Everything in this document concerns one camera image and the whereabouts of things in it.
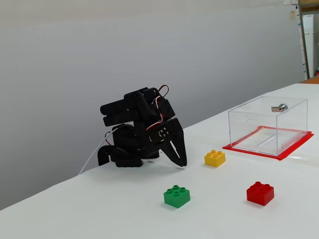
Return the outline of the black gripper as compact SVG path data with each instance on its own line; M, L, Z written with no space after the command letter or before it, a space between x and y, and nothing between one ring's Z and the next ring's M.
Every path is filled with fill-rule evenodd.
M184 133L177 118L169 119L146 131L146 145L165 143L161 150L174 164L187 165Z

